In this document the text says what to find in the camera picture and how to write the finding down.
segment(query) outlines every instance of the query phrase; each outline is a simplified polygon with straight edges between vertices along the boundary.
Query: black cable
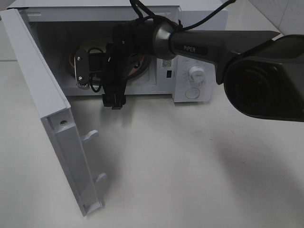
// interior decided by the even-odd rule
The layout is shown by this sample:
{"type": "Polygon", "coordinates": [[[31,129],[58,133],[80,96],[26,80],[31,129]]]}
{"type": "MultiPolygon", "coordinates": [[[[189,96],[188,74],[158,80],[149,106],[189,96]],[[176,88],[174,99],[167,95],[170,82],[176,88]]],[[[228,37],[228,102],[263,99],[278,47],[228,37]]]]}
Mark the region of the black cable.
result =
{"type": "Polygon", "coordinates": [[[104,59],[106,61],[109,60],[109,58],[111,57],[111,54],[113,53],[114,49],[115,49],[115,46],[118,44],[118,43],[121,43],[125,36],[131,32],[134,28],[136,28],[137,26],[139,26],[141,23],[145,22],[146,20],[149,20],[149,19],[163,19],[164,21],[166,21],[167,23],[169,23],[173,28],[177,28],[178,25],[176,23],[174,23],[173,21],[171,21],[170,19],[164,17],[164,16],[160,16],[160,15],[150,15],[150,16],[147,16],[147,17],[144,17],[144,18],[140,18],[140,19],[137,19],[137,22],[131,26],[123,35],[120,39],[118,39],[115,43],[113,43],[113,45],[111,46],[111,49],[110,51],[107,51],[105,53],[105,56],[104,56],[104,59]]]}
{"type": "Polygon", "coordinates": [[[140,76],[141,74],[143,74],[144,72],[146,72],[148,70],[148,67],[149,67],[150,63],[151,63],[151,60],[152,60],[151,57],[145,56],[143,61],[142,61],[142,64],[141,64],[140,68],[135,73],[129,75],[128,80],[136,78],[136,77],[140,76]]]}
{"type": "Polygon", "coordinates": [[[142,14],[141,11],[137,8],[137,5],[135,4],[134,0],[130,0],[130,4],[131,4],[133,10],[135,11],[135,13],[137,13],[137,15],[139,16],[139,18],[143,18],[143,14],[142,14]]]}
{"type": "Polygon", "coordinates": [[[146,7],[140,0],[132,0],[136,5],[138,5],[139,8],[142,9],[146,14],[149,16],[155,15],[151,10],[149,10],[148,7],[146,7]]]}
{"type": "Polygon", "coordinates": [[[91,89],[93,90],[93,92],[98,93],[101,90],[101,86],[102,86],[101,85],[101,79],[99,80],[98,88],[95,89],[94,85],[93,85],[93,76],[90,76],[90,86],[91,86],[91,89]]]}
{"type": "Polygon", "coordinates": [[[232,4],[232,3],[235,3],[235,2],[236,2],[236,0],[228,0],[228,1],[226,1],[223,5],[221,5],[220,7],[218,7],[215,11],[213,11],[212,13],[210,13],[203,20],[199,21],[198,23],[195,23],[194,25],[191,25],[191,26],[188,26],[188,27],[184,27],[184,28],[180,29],[180,31],[190,30],[190,29],[196,28],[197,26],[200,26],[200,25],[204,24],[206,21],[208,21],[209,19],[211,19],[212,17],[214,17],[217,13],[219,13],[226,6],[228,6],[228,5],[232,4]]]}

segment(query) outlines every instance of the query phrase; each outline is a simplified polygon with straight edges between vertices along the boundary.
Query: microwave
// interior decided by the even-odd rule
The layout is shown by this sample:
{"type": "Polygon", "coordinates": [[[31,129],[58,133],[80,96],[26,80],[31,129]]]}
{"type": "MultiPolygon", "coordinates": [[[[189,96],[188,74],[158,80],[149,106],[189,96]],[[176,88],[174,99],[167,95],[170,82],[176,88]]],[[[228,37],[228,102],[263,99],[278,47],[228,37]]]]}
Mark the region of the microwave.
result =
{"type": "MultiPolygon", "coordinates": [[[[156,15],[184,26],[209,15],[220,0],[143,1],[156,15]]],[[[99,47],[111,39],[113,26],[137,17],[128,0],[16,0],[0,12],[40,119],[63,168],[83,216],[103,206],[95,185],[106,173],[92,176],[83,144],[97,130],[79,135],[67,96],[102,96],[77,86],[73,65],[79,47],[99,47]]],[[[195,30],[225,30],[222,10],[195,30]]],[[[128,81],[126,95],[172,95],[173,102],[204,102],[215,83],[213,64],[177,56],[149,58],[128,81]],[[193,72],[200,72],[193,77],[193,72]]]]}

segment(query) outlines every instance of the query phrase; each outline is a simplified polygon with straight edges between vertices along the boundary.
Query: white table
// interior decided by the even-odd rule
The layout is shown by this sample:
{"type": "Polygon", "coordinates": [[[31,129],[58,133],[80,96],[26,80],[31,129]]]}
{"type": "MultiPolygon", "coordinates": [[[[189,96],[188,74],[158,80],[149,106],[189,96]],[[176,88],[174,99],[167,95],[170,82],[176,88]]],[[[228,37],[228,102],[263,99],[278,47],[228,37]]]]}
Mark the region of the white table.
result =
{"type": "MultiPolygon", "coordinates": [[[[228,9],[228,29],[275,29],[245,0],[228,9]]],[[[1,228],[303,227],[304,125],[244,116],[223,86],[204,104],[130,96],[121,111],[70,98],[79,131],[100,131],[92,173],[109,175],[105,208],[82,217],[3,34],[1,228]]]]}

